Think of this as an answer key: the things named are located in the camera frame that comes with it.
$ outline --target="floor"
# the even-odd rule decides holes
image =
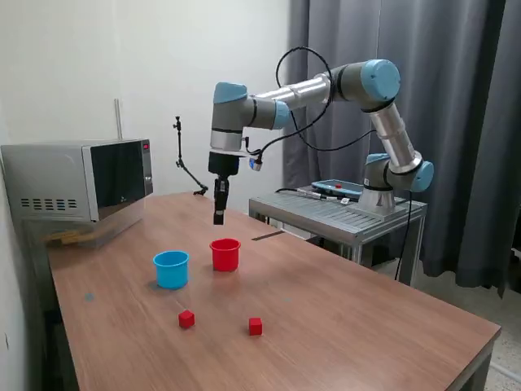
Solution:
[[[379,267],[378,272],[394,278],[396,261]],[[492,361],[521,376],[521,294],[506,290],[504,298],[495,289],[461,288],[453,273],[438,278],[418,272],[415,287],[431,296],[447,301],[491,322],[500,324],[501,335],[494,345]],[[521,384],[490,368],[486,384],[488,391],[521,391]]]

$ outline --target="blue cup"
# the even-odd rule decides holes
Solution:
[[[157,284],[162,288],[179,289],[188,283],[188,253],[171,250],[154,257]]]

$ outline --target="blue joint cap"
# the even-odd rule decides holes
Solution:
[[[400,73],[395,64],[387,59],[371,59],[360,72],[361,84],[374,100],[394,99],[400,90]]]
[[[366,165],[373,163],[374,161],[386,160],[388,158],[389,155],[387,153],[371,153],[370,155],[367,155]]]
[[[280,100],[275,101],[275,121],[271,129],[281,129],[290,120],[290,108]]]
[[[247,88],[244,84],[227,83],[219,81],[213,92],[214,103],[233,102],[247,97]]]
[[[424,161],[420,168],[416,170],[410,190],[415,193],[425,191],[432,182],[434,177],[434,165],[430,161]]]

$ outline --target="red cup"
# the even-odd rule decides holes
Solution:
[[[239,248],[241,242],[236,239],[218,239],[210,243],[213,269],[234,271],[239,266]]]

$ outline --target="microwave oven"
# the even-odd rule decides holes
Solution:
[[[153,191],[147,139],[2,145],[14,217],[100,222]]]

